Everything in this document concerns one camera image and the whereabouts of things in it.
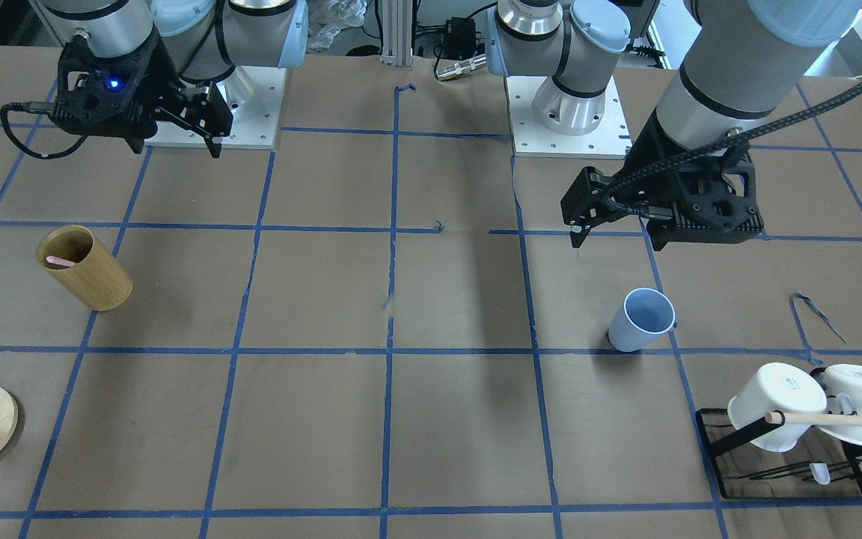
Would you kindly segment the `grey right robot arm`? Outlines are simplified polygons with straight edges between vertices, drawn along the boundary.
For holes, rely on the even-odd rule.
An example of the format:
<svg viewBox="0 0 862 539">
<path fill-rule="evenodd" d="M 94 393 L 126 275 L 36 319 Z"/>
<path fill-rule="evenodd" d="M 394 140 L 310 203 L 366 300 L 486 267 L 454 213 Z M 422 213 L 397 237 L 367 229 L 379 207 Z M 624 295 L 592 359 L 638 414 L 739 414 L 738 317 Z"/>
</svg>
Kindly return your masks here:
<svg viewBox="0 0 862 539">
<path fill-rule="evenodd" d="M 79 142 L 272 150 L 285 76 L 307 51 L 305 1 L 44 1 L 63 44 L 50 103 L 13 103 Z"/>
</svg>

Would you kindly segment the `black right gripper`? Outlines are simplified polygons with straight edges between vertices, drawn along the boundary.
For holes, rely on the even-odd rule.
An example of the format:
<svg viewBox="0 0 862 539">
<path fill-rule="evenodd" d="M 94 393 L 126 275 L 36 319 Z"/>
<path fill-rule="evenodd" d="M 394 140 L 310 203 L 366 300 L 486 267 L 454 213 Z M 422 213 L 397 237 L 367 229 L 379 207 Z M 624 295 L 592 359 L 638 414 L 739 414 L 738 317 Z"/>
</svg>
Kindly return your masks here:
<svg viewBox="0 0 862 539">
<path fill-rule="evenodd" d="M 140 153 L 167 121 L 201 137 L 219 158 L 233 113 L 218 86 L 183 88 L 157 28 L 132 52 L 98 57 L 79 30 L 62 48 L 50 120 L 66 133 L 126 141 Z"/>
</svg>

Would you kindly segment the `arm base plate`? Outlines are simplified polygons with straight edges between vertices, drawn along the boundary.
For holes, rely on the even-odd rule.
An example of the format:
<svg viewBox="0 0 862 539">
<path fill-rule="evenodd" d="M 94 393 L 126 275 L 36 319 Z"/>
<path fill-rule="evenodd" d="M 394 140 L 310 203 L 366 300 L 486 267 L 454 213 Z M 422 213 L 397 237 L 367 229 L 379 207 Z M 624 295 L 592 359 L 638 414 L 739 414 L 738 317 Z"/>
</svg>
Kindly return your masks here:
<svg viewBox="0 0 862 539">
<path fill-rule="evenodd" d="M 223 150 L 274 150 L 290 71 L 261 66 L 237 66 L 218 89 L 233 114 L 230 134 L 219 138 Z"/>
<path fill-rule="evenodd" d="M 557 94 L 547 76 L 506 78 L 517 156 L 623 159 L 632 146 L 615 79 L 591 99 Z"/>
</svg>

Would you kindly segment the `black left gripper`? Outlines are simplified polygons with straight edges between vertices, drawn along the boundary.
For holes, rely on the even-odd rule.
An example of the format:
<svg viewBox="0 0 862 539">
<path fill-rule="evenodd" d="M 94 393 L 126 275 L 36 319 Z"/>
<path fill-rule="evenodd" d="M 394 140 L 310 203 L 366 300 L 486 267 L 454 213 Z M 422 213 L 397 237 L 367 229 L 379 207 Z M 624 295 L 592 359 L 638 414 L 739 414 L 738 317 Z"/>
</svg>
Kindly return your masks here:
<svg viewBox="0 0 862 539">
<path fill-rule="evenodd" d="M 616 191 L 616 201 L 646 205 L 651 213 L 646 231 L 652 246 L 667 243 L 742 243 L 762 234 L 764 222 L 756 204 L 755 166 L 749 144 L 715 156 L 702 156 L 667 168 Z M 593 166 L 584 167 L 560 201 L 562 222 L 570 226 L 573 249 L 580 249 L 590 226 L 609 222 L 612 209 L 602 192 L 612 178 Z"/>
</svg>

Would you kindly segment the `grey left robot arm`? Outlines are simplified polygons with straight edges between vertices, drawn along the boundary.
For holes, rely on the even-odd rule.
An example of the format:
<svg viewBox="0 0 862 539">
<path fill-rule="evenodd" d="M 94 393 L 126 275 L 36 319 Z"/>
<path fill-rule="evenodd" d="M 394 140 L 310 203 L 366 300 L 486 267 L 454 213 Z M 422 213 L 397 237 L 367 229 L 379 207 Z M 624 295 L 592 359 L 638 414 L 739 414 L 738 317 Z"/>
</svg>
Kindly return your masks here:
<svg viewBox="0 0 862 539">
<path fill-rule="evenodd" d="M 583 168 L 561 199 L 574 248 L 589 232 L 634 216 L 654 249 L 743 243 L 762 234 L 753 139 L 812 119 L 862 94 L 862 81 L 824 102 L 771 113 L 862 1 L 692 1 L 700 27 L 617 173 Z M 591 133 L 632 24 L 609 1 L 498 1 L 486 9 L 489 71 L 540 76 L 531 109 L 562 135 Z"/>
</svg>

